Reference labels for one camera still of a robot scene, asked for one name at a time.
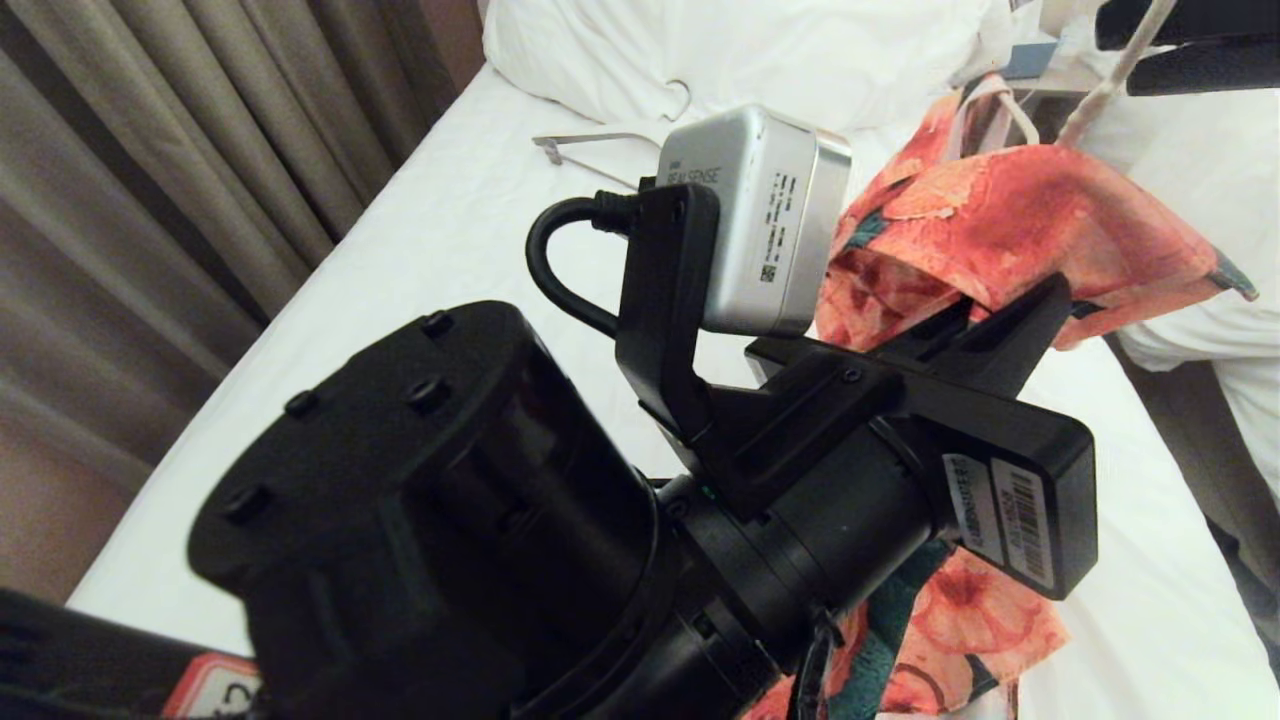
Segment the black cable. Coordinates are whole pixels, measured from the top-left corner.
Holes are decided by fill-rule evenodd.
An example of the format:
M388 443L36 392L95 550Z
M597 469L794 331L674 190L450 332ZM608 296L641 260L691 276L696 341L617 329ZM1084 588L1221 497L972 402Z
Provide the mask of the black cable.
M618 318L598 305L594 305L571 291L556 277L547 259L547 245L552 233L559 228L582 220L591 220L596 229L626 234L631 229L636 199L609 192L598 192L594 199L571 197L543 210L529 228L529 241L525 245L525 260L534 284L557 307L586 323L602 333L616 337Z
M845 644L836 621L826 610L814 620L813 642L805 651L791 684L787 720L818 720L827 716L824 689L831 670L831 655Z

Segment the floral cloth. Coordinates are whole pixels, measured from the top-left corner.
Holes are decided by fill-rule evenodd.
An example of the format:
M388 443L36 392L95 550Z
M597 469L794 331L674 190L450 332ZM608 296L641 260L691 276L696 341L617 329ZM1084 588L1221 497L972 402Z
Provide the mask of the floral cloth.
M841 621L831 660L832 720L940 715L988 691L983 720L1014 719L1016 678L1068 641L1053 605L972 552L932 541ZM744 716L783 720L783 678Z
M988 76L938 101L846 210L819 295L824 341L872 350L964 296L982 320L1055 272L1075 301L1060 348L1225 288L1257 296L1199 233L1102 163L1055 146L1002 149L1007 92ZM841 629L826 684L838 720L938 715L979 698L963 715L1016 717L1018 675L1068 641L1051 602L941 541ZM786 678L745 717L782 720L790 692Z
M1226 288L1257 297L1198 232L1100 160L1052 145L984 151L1009 128L992 100L1007 91L988 76L964 102L940 100L845 211L818 302L823 340L870 350L961 296L980 320L1055 272L1076 301L1059 348Z

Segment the black cylindrical motor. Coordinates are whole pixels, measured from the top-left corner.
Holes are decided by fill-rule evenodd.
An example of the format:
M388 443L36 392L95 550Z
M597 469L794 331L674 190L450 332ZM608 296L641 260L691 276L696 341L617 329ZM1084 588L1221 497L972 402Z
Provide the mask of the black cylindrical motor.
M731 716L928 507L869 430L749 523L692 477L655 493L520 313L477 302L291 401L189 556L244 601L287 716Z

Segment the white pillow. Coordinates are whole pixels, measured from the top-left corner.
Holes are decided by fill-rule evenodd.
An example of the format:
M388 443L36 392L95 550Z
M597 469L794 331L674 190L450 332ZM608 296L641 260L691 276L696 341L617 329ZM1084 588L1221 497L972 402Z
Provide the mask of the white pillow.
M662 5L492 0L484 54L516 87L588 118L676 119L689 91L662 72Z
M1011 19L1007 0L492 0L484 37L517 87L596 120L760 102L849 133L1002 67Z

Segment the red label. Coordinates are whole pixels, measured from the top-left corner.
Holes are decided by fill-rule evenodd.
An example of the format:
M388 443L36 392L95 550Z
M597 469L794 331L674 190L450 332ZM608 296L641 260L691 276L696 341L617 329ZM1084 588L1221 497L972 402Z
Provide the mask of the red label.
M247 711L262 687L257 666L218 652L197 655L160 711L165 717L219 717Z

